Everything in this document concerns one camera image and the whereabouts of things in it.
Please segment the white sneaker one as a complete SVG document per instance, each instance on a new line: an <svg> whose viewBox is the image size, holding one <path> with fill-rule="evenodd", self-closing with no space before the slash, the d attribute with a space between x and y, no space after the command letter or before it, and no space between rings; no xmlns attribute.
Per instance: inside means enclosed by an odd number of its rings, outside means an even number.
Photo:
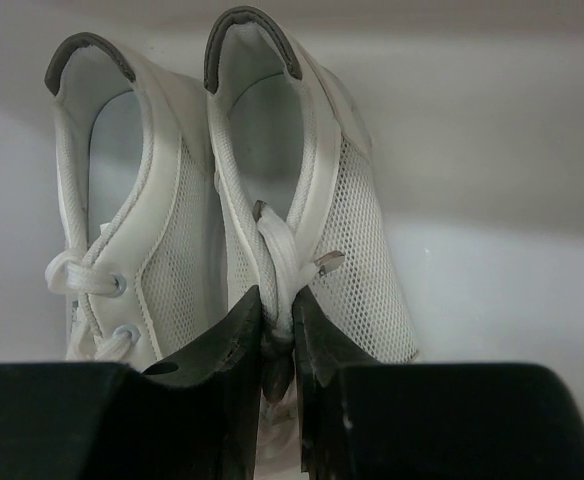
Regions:
<svg viewBox="0 0 584 480"><path fill-rule="evenodd" d="M257 459L298 437L292 384L296 295L309 288L350 340L384 363L419 354L382 227L371 142L342 82L265 12L213 25L204 85L223 213L228 301L262 303Z"/></svg>
<svg viewBox="0 0 584 480"><path fill-rule="evenodd" d="M66 299L66 357L144 370L223 314L203 85L89 32L45 84L65 235L45 279Z"/></svg>

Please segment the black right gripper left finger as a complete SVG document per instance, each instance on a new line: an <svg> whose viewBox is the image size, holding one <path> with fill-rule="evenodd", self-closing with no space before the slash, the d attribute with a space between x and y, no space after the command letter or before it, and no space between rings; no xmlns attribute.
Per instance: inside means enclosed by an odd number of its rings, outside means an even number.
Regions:
<svg viewBox="0 0 584 480"><path fill-rule="evenodd" d="M0 479L249 479L260 401L261 302L144 371L0 364Z"/></svg>

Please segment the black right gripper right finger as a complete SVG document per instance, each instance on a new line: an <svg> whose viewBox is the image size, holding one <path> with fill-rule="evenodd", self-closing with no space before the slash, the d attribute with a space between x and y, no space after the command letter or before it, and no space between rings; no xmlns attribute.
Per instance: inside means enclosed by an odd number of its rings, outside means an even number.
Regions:
<svg viewBox="0 0 584 480"><path fill-rule="evenodd" d="M526 363L383 364L293 304L301 463L313 479L584 479L584 422Z"/></svg>

